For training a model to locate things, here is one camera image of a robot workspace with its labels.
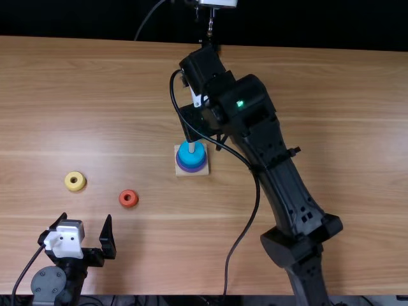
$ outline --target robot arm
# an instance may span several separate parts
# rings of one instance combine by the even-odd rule
[[[180,112],[205,136],[224,134],[251,164],[275,215],[276,226],[261,236],[270,258],[284,268],[298,306],[329,306],[321,272],[322,243],[342,230],[339,217],[326,214],[304,186],[287,149],[276,110],[254,75],[235,80],[211,47],[201,48],[181,63],[184,83],[200,104]],[[187,141],[200,139],[182,122]]]
[[[84,236],[82,221],[69,220],[66,213],[63,213],[40,235],[38,239],[38,244],[41,246],[39,251],[45,248],[45,254],[55,266],[42,268],[33,277],[31,281],[31,291],[34,294],[33,306],[77,305],[88,267],[102,267],[105,259],[115,259],[116,248],[110,215],[106,218],[99,236],[101,249],[82,248],[81,242]],[[18,286],[22,276],[20,276],[16,286]],[[17,290],[16,286],[13,290],[12,301],[14,301],[14,294]]]

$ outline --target purple ring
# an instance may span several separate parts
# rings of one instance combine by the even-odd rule
[[[199,165],[198,167],[195,168],[187,168],[185,166],[182,165],[180,158],[179,158],[179,153],[177,152],[176,154],[176,162],[177,165],[180,167],[181,170],[188,172],[188,173],[196,173],[199,172],[200,170],[204,169],[205,165],[207,164],[207,157],[205,157],[204,163],[202,163],[201,165]]]

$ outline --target blue ring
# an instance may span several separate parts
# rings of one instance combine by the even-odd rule
[[[189,169],[200,167],[205,163],[207,155],[205,153],[204,145],[200,142],[195,143],[194,153],[189,152],[188,142],[184,142],[180,148],[178,148],[178,158],[180,164]]]

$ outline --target black cable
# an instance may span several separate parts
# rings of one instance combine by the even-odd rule
[[[21,272],[20,276],[17,279],[17,282],[15,282],[13,291],[11,292],[11,306],[15,305],[15,293],[17,292],[18,285],[21,283],[21,280],[23,279],[24,275],[27,273],[28,269],[30,269],[30,266],[34,263],[38,255],[40,255],[41,251],[45,248],[45,244],[43,244],[41,247],[38,248],[38,250],[34,253],[34,256],[30,259],[28,264],[25,266],[23,272]]]
[[[209,302],[204,296],[198,295],[197,297],[198,297],[200,300],[204,301],[204,303],[206,303],[207,306],[210,306],[210,305],[211,305],[210,302]]]
[[[366,298],[365,296],[363,296],[363,295],[360,295],[361,296],[361,298],[363,299],[363,300],[365,300],[370,306],[374,306],[374,304],[368,299],[368,298]]]
[[[245,236],[245,234],[248,232],[249,228],[252,225],[252,222],[255,219],[256,216],[256,212],[258,211],[259,208],[259,200],[260,200],[260,195],[261,195],[261,188],[259,186],[259,178],[258,176],[255,174],[255,172],[252,170],[252,165],[250,164],[250,162],[248,162],[248,160],[246,160],[246,158],[244,156],[242,156],[241,154],[239,154],[237,151],[235,151],[234,149],[230,148],[229,146],[217,142],[216,140],[212,139],[211,137],[205,136],[203,134],[201,134],[199,131],[197,131],[195,128],[193,128],[190,123],[188,123],[188,121],[186,121],[186,119],[183,117],[183,115],[181,114],[181,111],[179,109],[179,106],[177,105],[176,102],[176,98],[174,95],[174,79],[177,76],[177,74],[179,74],[181,72],[181,70],[176,70],[173,72],[173,74],[170,77],[170,98],[171,98],[171,102],[173,103],[174,109],[177,112],[177,115],[180,117],[181,121],[184,122],[185,125],[187,125],[193,132],[195,132],[197,135],[200,135],[203,139],[218,145],[219,147],[223,148],[224,150],[227,150],[229,153],[233,154],[236,158],[238,158],[239,160],[241,160],[241,162],[243,162],[248,169],[251,171],[252,176],[254,177],[254,181],[255,181],[255,188],[256,188],[256,197],[255,197],[255,206],[254,206],[254,210],[252,211],[252,214],[247,222],[247,225],[245,225],[244,230],[241,232],[241,234],[238,236],[237,240],[235,240],[233,246],[231,247],[231,249],[229,250],[229,253],[227,255],[226,261],[225,261],[225,272],[224,272],[224,292],[223,292],[223,297],[225,298],[226,293],[227,293],[227,288],[228,288],[228,265],[230,263],[230,258],[232,256],[232,254],[234,253],[235,249],[237,248],[238,244],[240,243],[240,241],[243,239],[243,237]]]
[[[146,24],[146,22],[148,21],[148,19],[150,18],[150,16],[154,13],[154,11],[156,10],[156,8],[158,8],[159,6],[161,6],[164,2],[166,2],[166,0],[160,0],[159,2],[157,2],[152,9],[148,12],[148,14],[146,15],[146,17],[143,19],[142,23],[139,26],[138,31],[136,32],[135,38],[133,39],[134,41],[138,40],[140,32],[142,31],[144,25]]]
[[[95,301],[99,302],[103,306],[102,301],[100,299],[98,299],[98,298],[94,298],[93,296],[90,296],[90,295],[82,295],[82,297],[83,298],[90,298],[91,300],[95,300]]]
[[[110,306],[113,305],[113,302],[115,301],[115,299],[116,299],[116,296],[114,295],[113,298],[112,298],[112,302],[110,302]]]

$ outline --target wooden base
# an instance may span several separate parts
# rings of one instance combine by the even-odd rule
[[[175,145],[174,146],[174,163],[175,163],[175,167],[176,167],[176,177],[194,177],[197,175],[208,175],[210,174],[210,168],[208,167],[208,153],[207,153],[207,145],[205,143],[203,143],[204,149],[205,149],[205,153],[207,155],[207,164],[205,165],[205,167],[203,169],[201,169],[200,171],[194,172],[194,173],[189,173],[184,171],[182,168],[180,168],[176,162],[176,155],[177,155],[177,151],[179,150],[180,145]]]

